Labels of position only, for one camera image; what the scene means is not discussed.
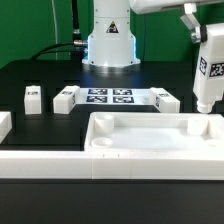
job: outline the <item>white plastic part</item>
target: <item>white plastic part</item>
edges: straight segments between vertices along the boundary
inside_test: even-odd
[[[212,4],[223,2],[222,0],[129,0],[132,10],[137,14],[157,12],[172,7],[178,7],[185,3]]]
[[[91,179],[92,154],[65,151],[0,151],[0,178]]]
[[[110,134],[114,130],[114,117],[110,114],[99,114],[95,117],[95,130],[97,133]]]
[[[78,102],[79,86],[66,86],[53,100],[54,113],[69,114]]]
[[[92,161],[93,179],[130,179],[131,160],[128,153],[94,153]]]
[[[150,88],[149,100],[161,113],[180,112],[180,101],[163,88]]]
[[[224,92],[224,23],[207,26],[207,33],[207,42],[200,46],[194,83],[201,113],[210,113]]]
[[[10,112],[0,112],[0,143],[12,129],[12,120]]]
[[[139,64],[135,48],[129,1],[94,0],[94,30],[88,37],[88,57],[83,64],[105,68]]]
[[[208,117],[190,117],[187,132],[191,135],[203,136],[207,134]]]
[[[41,114],[41,88],[40,86],[27,86],[24,97],[25,114]]]
[[[185,3],[183,7],[184,7],[184,12],[187,15],[191,15],[191,14],[197,12],[197,6],[196,6],[196,4]]]
[[[99,133],[95,128],[96,117],[108,114],[114,117],[113,132]],[[98,138],[112,140],[109,151],[117,152],[205,150],[206,140],[224,139],[224,119],[218,115],[98,112],[91,115],[85,150],[97,151],[92,141]]]
[[[93,148],[98,148],[98,149],[111,148],[113,145],[114,145],[113,140],[109,138],[94,138],[91,141],[91,146]]]

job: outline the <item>marker on block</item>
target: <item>marker on block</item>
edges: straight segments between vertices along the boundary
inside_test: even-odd
[[[40,86],[27,86],[24,98],[25,114],[41,114]]]
[[[0,112],[0,143],[12,129],[12,120],[10,112]]]
[[[53,100],[54,113],[69,114],[76,105],[79,95],[79,86],[66,86]]]
[[[149,89],[149,100],[161,113],[180,112],[180,101],[163,88]]]

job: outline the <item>black tabletop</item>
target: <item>black tabletop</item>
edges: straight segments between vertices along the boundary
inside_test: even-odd
[[[26,86],[42,88],[43,112],[25,115]],[[13,129],[1,149],[83,150],[91,112],[157,112],[153,106],[76,105],[69,115],[53,113],[53,98],[67,85],[81,88],[165,88],[181,101],[181,112],[193,112],[192,64],[148,62],[137,72],[87,72],[72,61],[14,61],[0,70],[0,111],[11,111]]]
[[[191,113],[193,80],[192,64],[185,62],[145,63],[122,75],[85,72],[71,61],[11,62],[0,70],[0,111],[13,115],[1,149],[83,150],[91,112],[157,112],[152,106],[77,105],[69,115],[55,115],[52,100],[67,85],[163,87],[181,101],[182,113]],[[43,88],[42,115],[24,114],[29,85]],[[223,111],[220,102],[213,112]],[[222,224],[223,210],[222,181],[0,180],[1,224]]]

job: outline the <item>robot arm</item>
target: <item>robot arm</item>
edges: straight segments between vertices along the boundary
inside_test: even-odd
[[[196,4],[212,4],[224,0],[129,0],[131,8],[139,14],[183,8],[181,20],[191,31],[193,43],[201,43],[194,82],[198,98],[197,108],[201,113],[210,113],[215,101],[223,98],[224,92],[224,23],[201,26],[193,13]]]
[[[185,3],[198,5],[224,2],[223,0],[129,0],[132,10],[137,14],[158,12],[182,6]]]

